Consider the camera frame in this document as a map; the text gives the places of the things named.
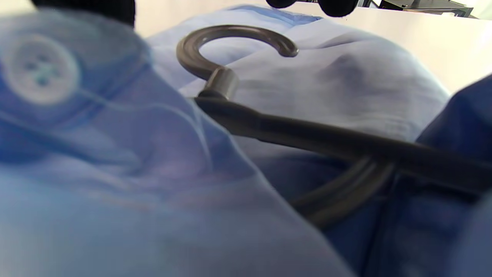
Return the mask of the person's right hand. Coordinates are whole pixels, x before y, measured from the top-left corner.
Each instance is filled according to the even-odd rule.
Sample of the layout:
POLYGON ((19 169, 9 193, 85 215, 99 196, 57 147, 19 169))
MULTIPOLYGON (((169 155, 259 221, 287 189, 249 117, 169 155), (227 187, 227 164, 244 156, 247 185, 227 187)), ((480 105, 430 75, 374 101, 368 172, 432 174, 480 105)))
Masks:
MULTIPOLYGON (((344 17, 358 6, 358 0, 318 0, 318 5, 330 17, 344 17)), ((86 11, 135 27, 135 0, 31 0, 36 8, 86 11)))

